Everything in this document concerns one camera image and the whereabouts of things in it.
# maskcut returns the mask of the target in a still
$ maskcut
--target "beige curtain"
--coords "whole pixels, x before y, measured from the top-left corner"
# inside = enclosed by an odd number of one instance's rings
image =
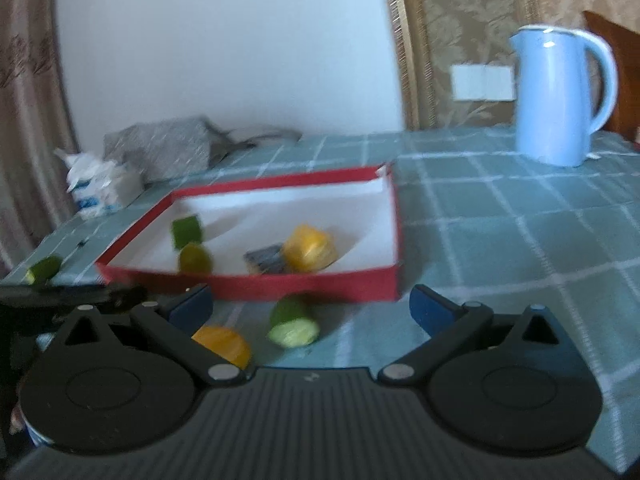
[[[62,99],[51,0],[0,0],[0,260],[11,268],[75,211],[52,154],[76,151]]]
[[[387,1],[408,128],[511,122],[511,102],[455,101],[450,67],[513,65],[509,37],[520,25],[539,21],[537,0]]]

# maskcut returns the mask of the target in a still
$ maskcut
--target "white wall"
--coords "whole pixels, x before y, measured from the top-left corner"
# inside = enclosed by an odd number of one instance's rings
[[[385,0],[56,0],[84,150],[139,121],[306,134],[403,128]]]

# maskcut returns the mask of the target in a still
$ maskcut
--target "circular pad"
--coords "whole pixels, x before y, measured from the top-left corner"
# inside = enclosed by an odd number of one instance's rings
[[[20,407],[27,424],[54,446],[117,452],[175,428],[194,394],[191,376],[165,357],[80,344],[36,362],[20,391]]]
[[[471,352],[436,370],[428,397],[444,423],[483,447],[558,452],[588,438],[600,397],[580,377],[552,369],[499,349]]]

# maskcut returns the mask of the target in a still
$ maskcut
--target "plastic bag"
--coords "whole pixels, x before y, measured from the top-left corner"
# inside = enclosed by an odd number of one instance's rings
[[[114,160],[101,160],[91,153],[68,154],[55,150],[64,160],[67,191],[71,193],[83,219],[118,211],[142,193],[140,174],[118,165]]]

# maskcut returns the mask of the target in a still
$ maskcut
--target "gray bag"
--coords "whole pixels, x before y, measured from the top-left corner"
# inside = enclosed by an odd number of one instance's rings
[[[207,118],[134,124],[104,137],[104,159],[127,163],[154,182],[201,173],[229,153],[274,142],[297,142],[293,130],[268,126],[222,132]]]

